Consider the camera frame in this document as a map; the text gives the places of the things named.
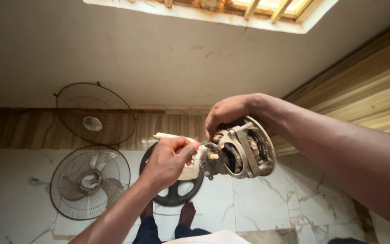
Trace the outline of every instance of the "fan guard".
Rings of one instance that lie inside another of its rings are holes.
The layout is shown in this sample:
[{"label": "fan guard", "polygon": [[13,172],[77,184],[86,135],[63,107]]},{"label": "fan guard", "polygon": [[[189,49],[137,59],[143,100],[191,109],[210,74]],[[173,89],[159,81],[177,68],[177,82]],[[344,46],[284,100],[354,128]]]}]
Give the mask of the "fan guard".
[{"label": "fan guard", "polygon": [[116,145],[127,141],[135,131],[132,109],[99,82],[73,83],[54,95],[61,122],[86,141]]},{"label": "fan guard", "polygon": [[127,190],[130,168],[116,149],[91,145],[67,155],[52,176],[52,203],[64,216],[76,220],[102,214]]}]

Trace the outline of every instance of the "marble floor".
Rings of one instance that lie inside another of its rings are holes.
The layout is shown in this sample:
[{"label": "marble floor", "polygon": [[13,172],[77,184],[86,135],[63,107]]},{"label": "marble floor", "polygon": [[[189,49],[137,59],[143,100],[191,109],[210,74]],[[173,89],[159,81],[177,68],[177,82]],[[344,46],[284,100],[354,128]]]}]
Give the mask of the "marble floor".
[{"label": "marble floor", "polygon": [[[49,181],[72,150],[0,149],[0,244],[68,243],[92,221],[75,221],[57,213]],[[121,151],[139,176],[144,151]],[[323,244],[334,237],[364,240],[353,201],[300,154],[280,157],[274,173],[254,179],[217,175],[204,180],[192,201],[193,228],[210,232],[295,228],[300,244]],[[191,188],[181,184],[182,193]],[[154,205],[162,241],[174,238],[181,206]],[[125,243],[137,233],[138,220]]]}]

